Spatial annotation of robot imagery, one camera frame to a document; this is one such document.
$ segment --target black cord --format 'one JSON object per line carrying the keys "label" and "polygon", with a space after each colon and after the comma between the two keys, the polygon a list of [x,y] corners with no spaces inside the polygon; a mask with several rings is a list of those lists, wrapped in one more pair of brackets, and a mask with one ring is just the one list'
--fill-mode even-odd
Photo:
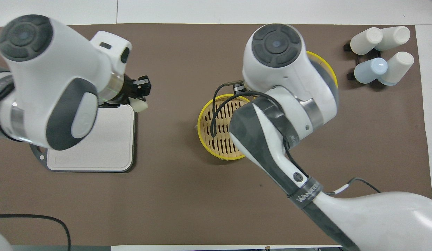
{"label": "black cord", "polygon": [[354,181],[362,181],[363,183],[367,184],[369,187],[371,187],[372,189],[374,189],[374,191],[381,192],[381,191],[379,191],[379,189],[377,189],[376,187],[374,187],[373,185],[371,185],[368,181],[364,180],[363,178],[358,178],[358,177],[352,178],[350,181],[348,181],[347,184],[349,185],[349,184],[353,183]]}
{"label": "black cord", "polygon": [[[369,187],[371,187],[372,189],[374,189],[374,191],[379,192],[379,193],[381,192],[379,189],[377,189],[376,187],[374,187],[373,185],[371,185],[368,181],[364,180],[363,178],[354,177],[350,181],[348,181],[347,184],[351,185],[351,183],[353,183],[354,181],[362,181],[363,183],[367,184]],[[340,194],[343,191],[344,190],[342,190],[342,191],[340,191],[338,193],[335,193],[334,191],[332,191],[332,192],[325,192],[325,194],[332,196],[332,195]]]}
{"label": "black cord", "polygon": [[255,92],[255,91],[247,91],[247,92],[241,92],[241,93],[235,94],[235,95],[233,95],[233,96],[227,98],[226,100],[224,100],[224,102],[222,102],[222,104],[221,104],[221,105],[217,108],[217,110],[213,113],[213,117],[211,118],[211,124],[210,124],[210,133],[211,133],[211,136],[212,136],[213,138],[216,137],[216,133],[217,133],[217,130],[216,130],[216,117],[217,117],[218,113],[221,112],[222,108],[223,108],[225,105],[227,105],[227,103],[229,103],[230,101],[232,101],[233,99],[235,99],[235,98],[237,98],[237,97],[240,97],[240,96],[253,96],[253,95],[257,95],[257,96],[265,97],[265,98],[271,100],[273,103],[275,103],[275,105],[278,107],[278,109],[279,109],[282,113],[284,113],[283,107],[278,103],[278,101],[277,101],[276,99],[274,99],[273,97],[271,97],[271,96],[265,94],[265,93],[262,93],[262,92]]}
{"label": "black cord", "polygon": [[61,224],[61,226],[66,231],[67,251],[70,251],[70,248],[72,247],[72,243],[70,241],[69,229],[67,228],[66,224],[59,219],[56,219],[56,218],[51,217],[51,216],[45,216],[45,215],[39,215],[39,214],[18,214],[18,213],[0,213],[0,218],[36,218],[36,219],[46,219],[46,220],[58,222],[59,224]]}
{"label": "black cord", "polygon": [[[283,107],[280,105],[280,103],[278,103],[278,101],[275,99],[275,98],[273,98],[273,97],[271,97],[270,95],[267,95],[267,94],[265,94],[265,93],[263,93],[263,92],[255,92],[255,91],[246,91],[246,92],[241,92],[241,93],[238,93],[238,94],[235,94],[235,95],[233,95],[233,96],[231,96],[231,97],[229,97],[229,98],[227,98],[219,107],[218,107],[218,109],[215,111],[215,107],[216,107],[216,96],[217,96],[217,93],[219,92],[219,90],[221,90],[222,89],[222,87],[224,87],[224,86],[230,86],[230,85],[233,85],[233,83],[227,83],[227,84],[221,84],[217,89],[216,89],[216,91],[215,91],[215,93],[214,93],[214,95],[213,95],[213,117],[211,118],[211,124],[210,124],[210,134],[211,134],[211,136],[214,138],[214,137],[216,137],[216,133],[217,133],[217,130],[216,130],[216,117],[217,117],[217,115],[218,115],[218,113],[219,112],[221,112],[221,110],[222,110],[222,108],[227,104],[227,103],[229,103],[230,101],[232,101],[233,99],[235,99],[235,98],[237,98],[237,97],[240,97],[240,96],[253,96],[253,95],[257,95],[257,96],[261,96],[261,97],[265,97],[265,98],[267,98],[268,100],[270,100],[270,101],[272,101],[274,104],[275,104],[275,106],[282,112],[282,113],[284,113],[284,109],[283,109]],[[289,158],[289,160],[292,162],[292,164],[294,164],[295,165],[295,167],[297,167],[298,168],[298,170],[300,170],[300,172],[301,173],[303,173],[306,177],[308,177],[308,175],[307,175],[307,173],[297,164],[297,162],[294,160],[294,158],[291,156],[291,153],[289,152],[289,146],[290,146],[290,144],[289,144],[289,142],[288,142],[288,140],[287,140],[287,138],[286,138],[286,136],[280,131],[280,130],[278,130],[278,132],[283,136],[283,145],[284,145],[284,149],[286,150],[285,152],[286,152],[286,155],[288,156],[288,158]]]}

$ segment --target white robotic arm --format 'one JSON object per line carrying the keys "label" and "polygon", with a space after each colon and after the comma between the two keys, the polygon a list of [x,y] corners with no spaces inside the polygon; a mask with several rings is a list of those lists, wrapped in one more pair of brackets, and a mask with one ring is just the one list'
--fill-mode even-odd
{"label": "white robotic arm", "polygon": [[432,250],[432,200],[406,192],[334,198],[285,157],[337,112],[337,88],[314,67],[294,27],[258,29],[245,47],[243,77],[249,90],[273,100],[259,97],[234,112],[233,142],[344,249]]}
{"label": "white robotic arm", "polygon": [[27,15],[7,24],[0,54],[0,136],[64,150],[92,129],[98,105],[147,107],[147,76],[124,74],[129,41],[104,31],[91,41],[60,22]]}

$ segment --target slotted wooden base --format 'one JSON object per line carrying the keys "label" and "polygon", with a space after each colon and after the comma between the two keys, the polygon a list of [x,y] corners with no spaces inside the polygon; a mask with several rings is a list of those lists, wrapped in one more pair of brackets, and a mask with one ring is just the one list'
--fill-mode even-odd
{"label": "slotted wooden base", "polygon": [[[227,100],[232,94],[225,94],[216,97],[216,109]],[[210,134],[210,124],[213,118],[213,100],[210,100],[202,109],[198,124],[198,135],[202,145],[214,156],[225,159],[234,160],[244,157],[244,155],[235,147],[229,134],[229,124],[233,112],[241,106],[248,103],[249,100],[244,97],[237,97],[229,101],[216,116],[216,137]]]}

